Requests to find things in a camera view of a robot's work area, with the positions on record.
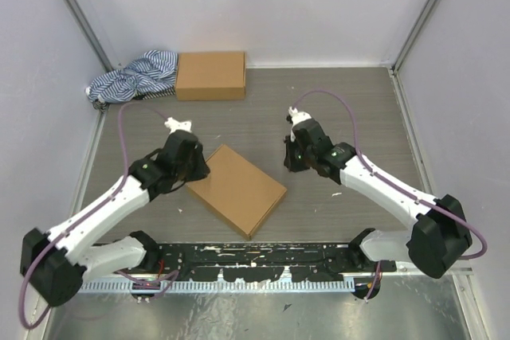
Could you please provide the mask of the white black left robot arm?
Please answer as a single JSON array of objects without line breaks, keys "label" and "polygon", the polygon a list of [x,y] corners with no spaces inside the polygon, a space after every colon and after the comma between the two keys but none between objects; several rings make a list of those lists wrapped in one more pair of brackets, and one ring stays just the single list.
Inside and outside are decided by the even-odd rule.
[{"label": "white black left robot arm", "polygon": [[67,221],[47,232],[32,229],[22,241],[21,274],[50,307],[67,303],[83,283],[124,269],[154,272],[156,242],[142,231],[98,246],[96,242],[129,214],[162,194],[210,172],[190,124],[172,127],[164,146],[134,161],[117,182]]}]

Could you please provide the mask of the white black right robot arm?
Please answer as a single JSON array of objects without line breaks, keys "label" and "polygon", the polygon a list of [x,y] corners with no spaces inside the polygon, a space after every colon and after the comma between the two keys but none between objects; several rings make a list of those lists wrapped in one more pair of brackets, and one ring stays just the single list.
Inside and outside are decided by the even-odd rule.
[{"label": "white black right robot arm", "polygon": [[393,215],[405,230],[368,229],[351,241],[351,264],[370,271],[379,261],[411,262],[423,274],[441,278],[473,239],[461,203],[449,194],[437,198],[408,186],[358,155],[348,143],[334,144],[306,112],[287,116],[284,166],[291,172],[313,169],[319,176],[361,193]]}]

